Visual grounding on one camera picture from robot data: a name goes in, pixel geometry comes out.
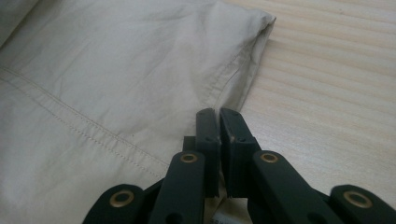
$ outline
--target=wooden table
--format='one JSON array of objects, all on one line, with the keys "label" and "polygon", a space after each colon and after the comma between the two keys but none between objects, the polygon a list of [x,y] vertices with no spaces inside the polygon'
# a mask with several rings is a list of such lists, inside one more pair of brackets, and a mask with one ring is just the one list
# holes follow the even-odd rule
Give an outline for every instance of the wooden table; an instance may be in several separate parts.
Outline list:
[{"label": "wooden table", "polygon": [[396,2],[229,0],[276,15],[242,115],[326,194],[352,184],[396,208]]}]

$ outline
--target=white cloth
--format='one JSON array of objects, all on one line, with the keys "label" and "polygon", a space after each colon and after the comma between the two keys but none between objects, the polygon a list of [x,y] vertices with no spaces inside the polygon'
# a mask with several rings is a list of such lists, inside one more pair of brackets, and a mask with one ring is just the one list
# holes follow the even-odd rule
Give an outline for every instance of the white cloth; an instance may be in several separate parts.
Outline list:
[{"label": "white cloth", "polygon": [[197,111],[240,109],[274,20],[217,1],[39,1],[0,50],[0,223],[80,223],[107,189],[160,180]]}]

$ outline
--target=wood grain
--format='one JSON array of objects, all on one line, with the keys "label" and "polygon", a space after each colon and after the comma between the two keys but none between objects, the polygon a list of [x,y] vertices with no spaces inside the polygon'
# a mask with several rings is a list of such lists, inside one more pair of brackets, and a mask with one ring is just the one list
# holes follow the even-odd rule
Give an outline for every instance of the wood grain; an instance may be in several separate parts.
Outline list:
[{"label": "wood grain", "polygon": [[242,109],[262,148],[326,194],[396,208],[396,2],[229,0],[276,15]]}]

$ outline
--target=light wooden surface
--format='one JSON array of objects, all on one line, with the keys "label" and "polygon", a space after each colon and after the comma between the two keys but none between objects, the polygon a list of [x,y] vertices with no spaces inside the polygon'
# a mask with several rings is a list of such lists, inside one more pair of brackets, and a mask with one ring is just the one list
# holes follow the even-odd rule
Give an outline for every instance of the light wooden surface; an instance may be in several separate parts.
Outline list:
[{"label": "light wooden surface", "polygon": [[228,2],[277,17],[242,109],[262,148],[396,208],[396,1]]}]

